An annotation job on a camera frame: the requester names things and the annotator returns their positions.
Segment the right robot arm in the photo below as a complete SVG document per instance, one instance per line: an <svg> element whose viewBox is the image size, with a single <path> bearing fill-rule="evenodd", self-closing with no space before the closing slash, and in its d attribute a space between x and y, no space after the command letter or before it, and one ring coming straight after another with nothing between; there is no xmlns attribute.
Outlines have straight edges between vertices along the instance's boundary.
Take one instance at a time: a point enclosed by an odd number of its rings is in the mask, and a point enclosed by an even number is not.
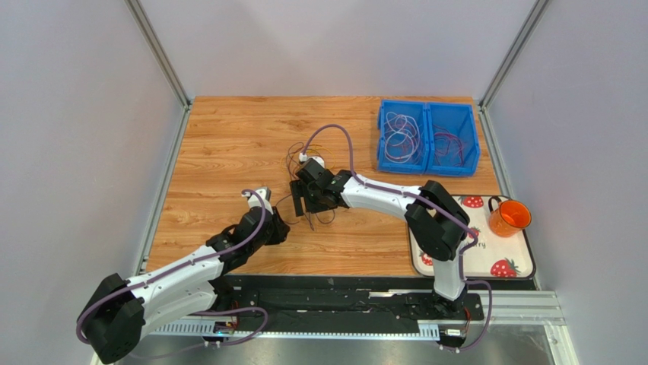
<svg viewBox="0 0 648 365"><path fill-rule="evenodd" d="M352 170L333 173L309 159L298 167L290 189L298 216L358 208L404 221L419 249L432 258L435 293L448 301L464 296L462 242L472 235L470 218L440 183L399 186Z"/></svg>

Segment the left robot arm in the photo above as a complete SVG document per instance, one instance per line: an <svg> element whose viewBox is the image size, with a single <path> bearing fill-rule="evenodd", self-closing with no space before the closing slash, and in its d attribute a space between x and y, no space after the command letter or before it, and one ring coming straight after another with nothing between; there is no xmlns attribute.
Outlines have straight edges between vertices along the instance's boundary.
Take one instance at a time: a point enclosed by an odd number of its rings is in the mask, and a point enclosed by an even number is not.
<svg viewBox="0 0 648 365"><path fill-rule="evenodd" d="M287 239L277 208L250 208L184 258L156 271L105 277L77 318L76 335L103 363L126 357L143 337L187 315L217 307L221 277L245 265L261 247Z"/></svg>

